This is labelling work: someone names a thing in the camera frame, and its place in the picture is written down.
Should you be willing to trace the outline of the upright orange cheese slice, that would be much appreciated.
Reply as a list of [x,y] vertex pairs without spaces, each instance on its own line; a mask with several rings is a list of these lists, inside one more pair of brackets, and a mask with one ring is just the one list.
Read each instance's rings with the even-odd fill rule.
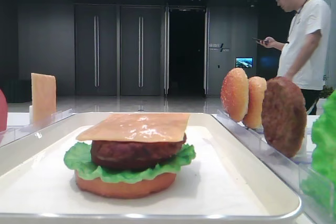
[[55,76],[31,73],[33,123],[40,122],[56,112]]

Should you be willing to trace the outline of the orange cheese slice on burger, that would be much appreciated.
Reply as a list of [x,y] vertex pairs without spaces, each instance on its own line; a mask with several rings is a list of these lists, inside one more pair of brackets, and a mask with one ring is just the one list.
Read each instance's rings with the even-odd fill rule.
[[116,113],[80,133],[78,141],[181,142],[189,113]]

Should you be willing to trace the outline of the brown meat patty in burger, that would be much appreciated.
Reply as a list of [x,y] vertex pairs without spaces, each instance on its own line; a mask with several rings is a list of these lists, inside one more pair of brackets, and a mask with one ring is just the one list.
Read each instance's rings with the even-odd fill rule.
[[183,134],[177,142],[139,142],[125,138],[123,134],[112,133],[105,140],[99,137],[92,141],[91,160],[109,169],[144,170],[174,158],[182,150],[186,139],[186,134]]

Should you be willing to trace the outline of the upright green lettuce leaf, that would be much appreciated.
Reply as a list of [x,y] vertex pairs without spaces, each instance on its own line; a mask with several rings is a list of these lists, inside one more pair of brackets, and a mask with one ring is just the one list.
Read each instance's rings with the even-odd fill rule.
[[335,93],[323,105],[324,112],[312,124],[316,145],[311,167],[315,174],[302,182],[302,190],[335,215]]

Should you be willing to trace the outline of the upright brown meat patty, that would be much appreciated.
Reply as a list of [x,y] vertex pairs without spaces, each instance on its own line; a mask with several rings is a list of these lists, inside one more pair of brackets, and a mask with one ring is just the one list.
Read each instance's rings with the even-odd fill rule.
[[261,120],[266,142],[287,158],[294,157],[302,146],[307,123],[300,88],[286,77],[268,80]]

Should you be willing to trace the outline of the potted plants white planter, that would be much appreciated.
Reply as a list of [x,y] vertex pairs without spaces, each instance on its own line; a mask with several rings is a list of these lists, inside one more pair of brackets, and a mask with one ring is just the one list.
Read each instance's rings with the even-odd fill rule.
[[317,111],[316,115],[321,115],[324,112],[324,104],[327,98],[334,92],[332,86],[324,85],[322,91],[320,92],[319,99],[317,102]]

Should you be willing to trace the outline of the small wall screen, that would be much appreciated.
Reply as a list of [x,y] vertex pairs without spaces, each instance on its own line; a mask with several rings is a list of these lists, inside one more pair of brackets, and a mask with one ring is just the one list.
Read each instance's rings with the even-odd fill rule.
[[253,67],[253,58],[236,58],[235,60],[236,68],[252,68]]

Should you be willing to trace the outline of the bottom burger bun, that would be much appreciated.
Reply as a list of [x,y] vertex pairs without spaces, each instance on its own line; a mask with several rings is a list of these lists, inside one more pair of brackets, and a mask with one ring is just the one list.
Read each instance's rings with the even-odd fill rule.
[[77,186],[83,191],[107,198],[137,199],[166,190],[175,182],[176,174],[163,173],[152,180],[145,179],[134,184],[107,183],[100,178],[85,180],[78,172],[75,172],[75,178]]

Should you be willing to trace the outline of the man in white shirt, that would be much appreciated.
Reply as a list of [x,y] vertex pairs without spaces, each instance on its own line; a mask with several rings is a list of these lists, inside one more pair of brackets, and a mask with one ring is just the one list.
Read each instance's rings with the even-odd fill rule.
[[285,12],[294,12],[286,42],[272,37],[261,41],[280,50],[277,75],[296,84],[304,96],[308,115],[315,115],[323,89],[329,43],[331,9],[324,0],[276,0]]

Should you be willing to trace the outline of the sesame top bun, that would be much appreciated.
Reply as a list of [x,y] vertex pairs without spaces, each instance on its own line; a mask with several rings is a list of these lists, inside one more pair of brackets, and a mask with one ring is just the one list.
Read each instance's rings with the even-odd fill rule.
[[249,83],[242,68],[233,68],[225,76],[221,91],[223,110],[229,117],[240,122],[248,111]]

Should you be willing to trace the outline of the white rectangular metal tray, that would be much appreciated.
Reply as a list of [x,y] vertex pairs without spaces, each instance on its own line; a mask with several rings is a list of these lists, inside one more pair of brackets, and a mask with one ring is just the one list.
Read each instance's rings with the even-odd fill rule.
[[196,159],[167,190],[134,200],[83,192],[63,156],[107,117],[78,113],[3,140],[1,223],[294,223],[301,214],[300,196],[205,113],[191,114],[186,129]]

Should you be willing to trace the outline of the green lettuce leaf in burger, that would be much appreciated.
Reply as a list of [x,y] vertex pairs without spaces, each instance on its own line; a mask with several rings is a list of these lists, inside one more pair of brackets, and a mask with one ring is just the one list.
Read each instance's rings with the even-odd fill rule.
[[100,178],[106,183],[135,184],[142,180],[153,180],[161,174],[176,174],[182,166],[189,165],[196,157],[193,145],[183,144],[181,150],[167,162],[156,164],[153,168],[141,171],[130,169],[110,169],[96,165],[91,160],[91,145],[76,143],[64,155],[64,164],[71,170],[76,171],[79,177],[85,180]]

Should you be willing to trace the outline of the right clear acrylic rack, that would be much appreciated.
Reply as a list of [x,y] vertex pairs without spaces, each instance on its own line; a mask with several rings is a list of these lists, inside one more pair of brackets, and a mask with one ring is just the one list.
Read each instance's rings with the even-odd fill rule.
[[335,185],[312,168],[311,128],[306,129],[302,149],[287,158],[268,145],[263,130],[251,130],[217,111],[213,117],[249,149],[285,184],[301,196],[303,211],[313,223],[335,223]]

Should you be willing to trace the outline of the dark double doors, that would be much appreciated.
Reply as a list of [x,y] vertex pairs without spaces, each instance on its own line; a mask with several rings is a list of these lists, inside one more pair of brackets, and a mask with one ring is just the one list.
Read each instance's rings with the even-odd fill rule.
[[76,5],[76,94],[164,93],[162,6]]

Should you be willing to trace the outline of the clear acrylic rack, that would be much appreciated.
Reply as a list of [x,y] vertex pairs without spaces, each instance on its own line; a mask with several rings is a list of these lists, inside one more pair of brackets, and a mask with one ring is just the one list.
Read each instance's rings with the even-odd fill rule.
[[217,111],[213,117],[249,149],[285,184],[301,196],[303,211],[313,223],[335,223],[335,185],[312,168],[311,128],[306,129],[302,149],[287,158],[268,145],[263,130],[251,130]]
[[24,136],[38,132],[56,122],[72,116],[73,114],[75,114],[73,109],[59,111],[44,121],[33,123],[32,113],[10,112],[8,114],[9,123],[7,123],[7,129],[1,131],[1,147]]

